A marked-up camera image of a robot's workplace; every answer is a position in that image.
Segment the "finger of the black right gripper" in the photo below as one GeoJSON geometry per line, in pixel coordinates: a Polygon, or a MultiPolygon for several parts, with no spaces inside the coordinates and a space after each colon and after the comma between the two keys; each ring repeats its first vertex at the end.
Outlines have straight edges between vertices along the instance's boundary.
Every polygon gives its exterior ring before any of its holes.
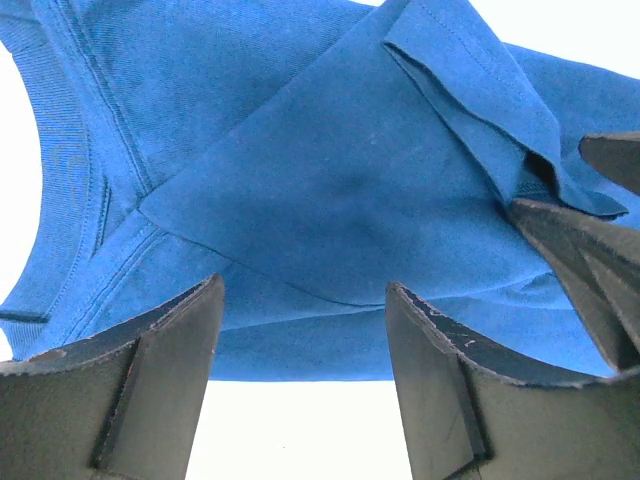
{"type": "Polygon", "coordinates": [[[604,177],[640,194],[640,133],[587,135],[580,141],[584,160],[604,177]]]}
{"type": "Polygon", "coordinates": [[[512,224],[545,258],[601,356],[639,365],[639,232],[543,202],[516,199],[512,224]]]}

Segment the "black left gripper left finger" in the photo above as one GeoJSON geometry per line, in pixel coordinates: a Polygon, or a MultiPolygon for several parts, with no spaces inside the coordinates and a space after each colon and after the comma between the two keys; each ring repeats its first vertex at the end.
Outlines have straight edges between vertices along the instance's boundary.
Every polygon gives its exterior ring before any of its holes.
{"type": "Polygon", "coordinates": [[[5,479],[182,479],[224,307],[213,276],[90,338],[1,366],[5,479]]]}

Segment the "dark blue printed t-shirt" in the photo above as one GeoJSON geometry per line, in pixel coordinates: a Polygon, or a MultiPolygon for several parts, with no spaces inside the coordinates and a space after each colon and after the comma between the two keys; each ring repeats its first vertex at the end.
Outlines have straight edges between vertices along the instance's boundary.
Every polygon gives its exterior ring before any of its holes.
{"type": "Polygon", "coordinates": [[[16,360],[203,279],[220,380],[387,380],[385,287],[607,375],[515,198],[637,227],[582,158],[639,126],[636,79],[501,41],[466,1],[5,1],[43,194],[1,307],[16,360]]]}

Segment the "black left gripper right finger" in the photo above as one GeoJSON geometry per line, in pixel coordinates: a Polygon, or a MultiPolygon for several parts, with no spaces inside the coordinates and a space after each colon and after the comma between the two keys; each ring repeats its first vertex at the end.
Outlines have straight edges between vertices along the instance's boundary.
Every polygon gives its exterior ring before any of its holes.
{"type": "Polygon", "coordinates": [[[635,479],[639,372],[601,378],[506,348],[398,283],[386,328],[416,479],[635,479]]]}

